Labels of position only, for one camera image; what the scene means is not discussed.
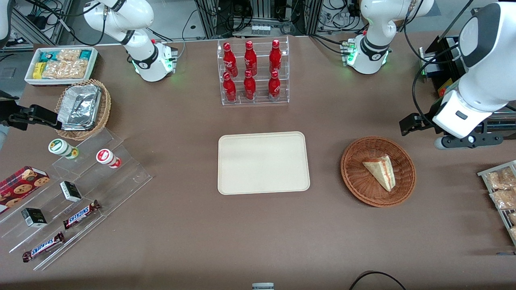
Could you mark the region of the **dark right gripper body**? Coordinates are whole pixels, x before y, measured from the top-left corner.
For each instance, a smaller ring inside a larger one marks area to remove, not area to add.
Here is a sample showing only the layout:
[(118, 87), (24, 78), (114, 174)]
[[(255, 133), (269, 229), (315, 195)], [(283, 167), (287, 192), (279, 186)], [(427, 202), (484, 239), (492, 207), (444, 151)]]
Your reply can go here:
[(10, 121), (12, 115), (20, 113), (20, 107), (17, 103), (19, 97), (14, 97), (4, 91), (0, 92), (0, 123), (6, 127), (19, 128), (18, 125), (14, 125), (13, 121)]

